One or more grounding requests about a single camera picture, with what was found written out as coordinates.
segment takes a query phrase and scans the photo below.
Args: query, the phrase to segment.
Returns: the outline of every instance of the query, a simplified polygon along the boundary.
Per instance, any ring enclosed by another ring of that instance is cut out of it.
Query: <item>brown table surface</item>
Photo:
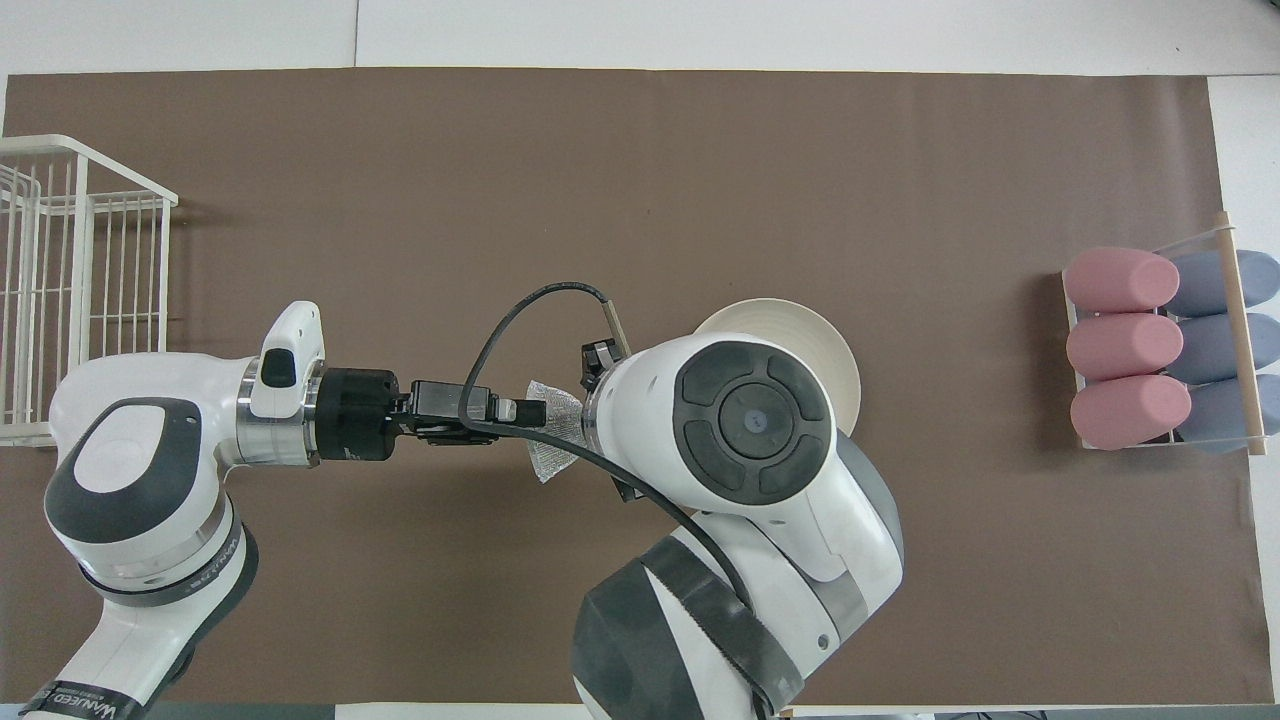
[[[593,282],[632,343],[746,297],[814,307],[863,374],[854,438],[901,510],[899,593],[803,703],[1270,701],[1242,454],[1089,452],[1056,273],[1220,208],[1203,78],[498,69],[29,76],[60,132],[182,196],[175,350],[257,351],[319,302],[333,365],[461,380],[534,287]],[[522,318],[485,380],[575,387],[593,304]],[[99,601],[0,451],[0,700]],[[237,470],[255,587],[169,700],[572,701],[582,594],[669,530],[522,445]]]

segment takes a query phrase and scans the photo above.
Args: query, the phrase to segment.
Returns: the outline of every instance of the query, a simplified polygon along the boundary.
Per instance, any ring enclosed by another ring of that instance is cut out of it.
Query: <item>white floor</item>
[[[22,73],[353,65],[1221,76],[1222,201],[1242,245],[1280,255],[1280,9],[1265,0],[0,0],[0,88]],[[1271,445],[1251,475],[1280,659]],[[1272,676],[1280,688],[1277,661]]]

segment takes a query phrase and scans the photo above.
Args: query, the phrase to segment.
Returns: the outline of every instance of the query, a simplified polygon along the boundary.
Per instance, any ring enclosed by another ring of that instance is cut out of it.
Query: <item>cable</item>
[[[582,460],[586,460],[588,462],[600,468],[609,475],[617,478],[623,484],[630,486],[632,489],[643,493],[645,497],[653,501],[654,505],[660,507],[663,512],[666,512],[673,520],[676,520],[676,523],[678,523],[681,528],[685,528],[685,530],[687,530],[689,534],[694,536],[694,539],[696,539],[703,547],[707,548],[707,552],[710,553],[710,556],[724,571],[724,577],[728,578],[728,583],[733,588],[733,593],[742,602],[742,605],[746,606],[748,610],[751,610],[751,596],[746,589],[746,583],[742,582],[742,577],[739,574],[737,568],[733,566],[733,562],[730,561],[727,555],[724,555],[724,550],[721,548],[721,546],[714,539],[712,539],[709,534],[707,534],[707,530],[704,530],[701,525],[695,523],[689,515],[685,515],[685,512],[680,510],[680,507],[675,502],[672,502],[664,495],[654,489],[653,486],[641,480],[639,477],[636,477],[626,468],[618,465],[617,462],[613,462],[608,457],[604,457],[603,455],[594,452],[586,447],[581,447],[566,439],[561,439],[558,437],[549,436],[547,433],[540,433],[538,430],[532,430],[529,428],[520,428],[516,425],[504,425],[499,423],[475,420],[467,413],[467,400],[471,397],[471,391],[475,389],[476,383],[480,379],[480,372],[484,369],[485,363],[489,360],[489,355],[493,352],[494,346],[498,343],[498,338],[500,338],[502,333],[507,331],[507,327],[511,325],[512,320],[515,320],[517,315],[520,315],[526,307],[532,305],[539,299],[550,295],[553,292],[561,292],[567,290],[585,292],[599,300],[600,305],[604,305],[605,307],[605,319],[609,322],[611,328],[616,328],[617,315],[613,313],[613,304],[603,292],[600,292],[593,286],[579,282],[561,282],[561,283],[547,284],[535,290],[534,292],[529,293],[524,300],[513,305],[509,311],[507,311],[507,315],[498,323],[497,327],[494,327],[493,332],[489,334],[489,340],[485,341],[484,347],[480,350],[480,355],[476,356],[476,361],[475,364],[471,365],[471,372],[467,373],[467,380],[462,384],[462,392],[458,396],[458,421],[462,423],[462,427],[470,430],[540,442],[563,450],[564,452],[576,455],[577,457],[581,457]],[[755,710],[756,717],[763,720],[764,706],[762,698],[758,694],[753,694],[753,707]]]

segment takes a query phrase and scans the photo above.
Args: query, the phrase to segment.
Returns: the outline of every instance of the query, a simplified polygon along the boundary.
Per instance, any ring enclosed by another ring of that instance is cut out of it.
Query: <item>robotic arm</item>
[[[608,459],[632,479],[625,498],[643,487],[699,511],[584,600],[572,667],[598,720],[777,712],[901,582],[892,496],[785,348],[731,333],[628,357],[625,340],[593,343],[585,413],[566,421],[475,387],[490,346],[467,383],[402,393],[390,372],[326,368],[319,311],[294,302],[257,357],[124,355],[68,375],[45,510],[104,609],[28,720],[137,719],[186,671],[257,565],[227,468],[385,460],[401,434],[484,445],[567,425],[589,450],[559,446]]]

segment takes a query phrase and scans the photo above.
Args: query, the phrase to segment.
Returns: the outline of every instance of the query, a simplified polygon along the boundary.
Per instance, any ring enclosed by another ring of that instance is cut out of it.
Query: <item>black label band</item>
[[[41,688],[18,716],[37,710],[81,720],[137,720],[146,714],[142,703],[124,693],[70,680],[52,680]]]

